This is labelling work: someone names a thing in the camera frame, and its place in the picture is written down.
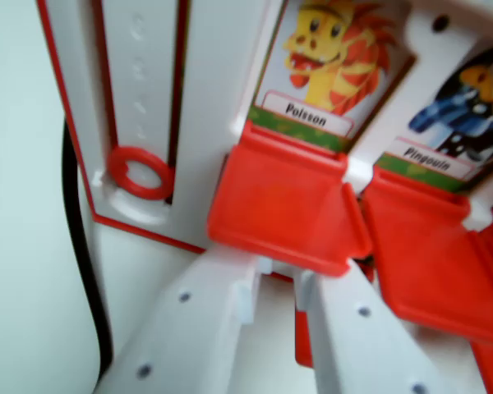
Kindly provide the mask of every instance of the red ring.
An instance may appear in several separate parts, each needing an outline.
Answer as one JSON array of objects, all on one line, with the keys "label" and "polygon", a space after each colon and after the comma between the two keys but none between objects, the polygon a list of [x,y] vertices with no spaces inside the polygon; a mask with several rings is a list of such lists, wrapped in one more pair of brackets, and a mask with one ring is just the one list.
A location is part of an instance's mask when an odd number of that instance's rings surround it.
[{"label": "red ring", "polygon": [[[127,162],[138,162],[154,170],[161,179],[161,186],[150,189],[137,185],[127,175]],[[173,193],[173,170],[160,158],[142,148],[113,148],[108,157],[108,172],[119,187],[142,199],[166,199]]]}]

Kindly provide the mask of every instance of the white label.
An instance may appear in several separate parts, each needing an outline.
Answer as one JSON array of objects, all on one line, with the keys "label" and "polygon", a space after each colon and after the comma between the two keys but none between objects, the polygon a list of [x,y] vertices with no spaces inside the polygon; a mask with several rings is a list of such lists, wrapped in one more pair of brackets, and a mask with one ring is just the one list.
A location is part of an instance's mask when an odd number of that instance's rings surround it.
[{"label": "white label", "polygon": [[472,176],[471,172],[475,169],[472,164],[437,153],[402,137],[394,140],[387,149],[387,153],[462,180],[469,179]]},{"label": "white label", "polygon": [[330,134],[345,137],[352,129],[352,121],[347,118],[321,111],[318,108],[274,91],[266,94],[262,107],[293,121],[299,121],[316,129],[327,131]]}]

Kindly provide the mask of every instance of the card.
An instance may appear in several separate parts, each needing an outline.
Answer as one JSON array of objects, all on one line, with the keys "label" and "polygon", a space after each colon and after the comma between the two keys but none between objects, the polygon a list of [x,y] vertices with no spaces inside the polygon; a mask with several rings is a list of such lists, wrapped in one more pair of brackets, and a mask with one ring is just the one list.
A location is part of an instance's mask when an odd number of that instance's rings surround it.
[{"label": "card", "polygon": [[398,0],[287,0],[248,118],[346,152],[409,59],[408,11]]}]

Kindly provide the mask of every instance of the screw hole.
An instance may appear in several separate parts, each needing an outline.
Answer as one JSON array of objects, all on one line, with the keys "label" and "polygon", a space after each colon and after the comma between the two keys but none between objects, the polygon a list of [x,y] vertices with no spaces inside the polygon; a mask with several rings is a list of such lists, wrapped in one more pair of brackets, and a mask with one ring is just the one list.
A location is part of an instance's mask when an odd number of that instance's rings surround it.
[{"label": "screw hole", "polygon": [[449,17],[447,15],[440,15],[433,21],[433,31],[435,33],[441,33],[449,26]]},{"label": "screw hole", "polygon": [[151,365],[143,364],[137,370],[137,379],[142,380],[148,378],[151,373]]},{"label": "screw hole", "polygon": [[187,302],[191,298],[189,291],[184,291],[179,295],[179,302]]},{"label": "screw hole", "polygon": [[411,391],[414,394],[427,394],[428,393],[426,387],[421,383],[413,384]]},{"label": "screw hole", "polygon": [[358,313],[364,318],[371,316],[371,309],[368,306],[361,306],[358,308]]}]

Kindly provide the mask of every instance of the white wall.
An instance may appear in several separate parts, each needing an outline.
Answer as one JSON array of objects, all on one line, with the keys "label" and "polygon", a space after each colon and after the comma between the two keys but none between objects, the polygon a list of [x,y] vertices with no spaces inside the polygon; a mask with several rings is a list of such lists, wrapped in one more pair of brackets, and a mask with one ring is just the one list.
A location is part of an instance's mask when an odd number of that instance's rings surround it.
[{"label": "white wall", "polygon": [[63,111],[35,1],[0,1],[0,394],[90,393],[93,320],[62,205]]}]

